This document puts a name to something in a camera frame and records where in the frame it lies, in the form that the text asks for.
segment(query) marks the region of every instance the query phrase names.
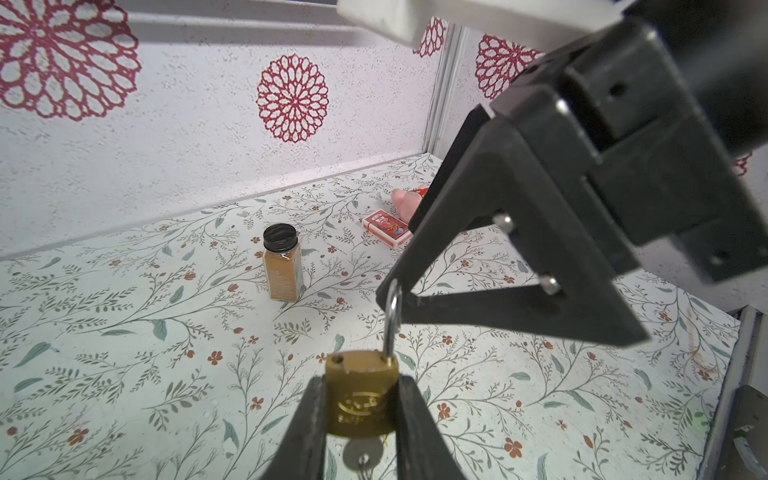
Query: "brass padlock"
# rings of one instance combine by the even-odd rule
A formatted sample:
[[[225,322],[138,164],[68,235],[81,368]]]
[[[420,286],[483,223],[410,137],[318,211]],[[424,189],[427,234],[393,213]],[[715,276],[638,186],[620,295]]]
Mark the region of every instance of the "brass padlock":
[[[401,298],[397,280],[393,280],[384,315],[382,352],[353,350],[328,358],[328,433],[362,438],[395,431],[399,367],[394,345]]]

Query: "pink toy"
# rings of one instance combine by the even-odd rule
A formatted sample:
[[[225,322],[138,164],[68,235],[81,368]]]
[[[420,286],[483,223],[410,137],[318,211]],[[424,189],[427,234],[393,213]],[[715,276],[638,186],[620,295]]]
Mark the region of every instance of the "pink toy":
[[[406,192],[398,188],[392,191],[392,204],[395,205],[400,220],[406,223],[411,221],[428,188],[429,185],[419,185],[417,190]]]

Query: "leaf pattern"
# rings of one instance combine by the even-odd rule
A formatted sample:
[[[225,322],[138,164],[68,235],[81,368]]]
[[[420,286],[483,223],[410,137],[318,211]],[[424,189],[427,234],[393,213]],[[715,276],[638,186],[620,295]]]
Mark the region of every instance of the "leaf pattern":
[[[438,165],[418,155],[1,262],[0,478],[259,478],[328,356],[382,348],[374,298],[399,251],[360,220]],[[261,237],[277,222],[300,232],[295,303],[267,296]],[[414,291],[535,282],[488,227],[460,233]],[[649,273],[615,285],[650,342],[402,326],[400,371],[467,479],[695,478],[739,324]],[[327,478],[357,478],[345,443],[329,437]],[[386,444],[376,480],[396,477]]]

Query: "padlock body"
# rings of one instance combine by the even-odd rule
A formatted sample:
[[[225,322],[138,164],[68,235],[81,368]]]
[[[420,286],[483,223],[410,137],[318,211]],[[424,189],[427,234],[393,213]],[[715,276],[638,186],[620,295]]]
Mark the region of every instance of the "padlock body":
[[[326,361],[328,433],[349,438],[395,431],[396,359],[380,352],[334,353]]]

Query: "metal bolt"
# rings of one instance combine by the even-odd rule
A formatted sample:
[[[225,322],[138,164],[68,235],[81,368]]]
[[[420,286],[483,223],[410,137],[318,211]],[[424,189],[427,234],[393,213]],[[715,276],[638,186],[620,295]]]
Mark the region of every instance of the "metal bolt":
[[[494,215],[493,223],[495,223],[496,226],[502,229],[502,232],[506,233],[507,235],[509,235],[515,229],[515,224],[512,222],[512,217],[510,217],[509,214],[505,212],[499,212]]]
[[[541,289],[544,290],[544,293],[547,295],[555,295],[560,291],[560,283],[558,283],[557,279],[555,279],[552,275],[548,275],[546,273],[544,275],[540,275],[538,281],[541,285]]]

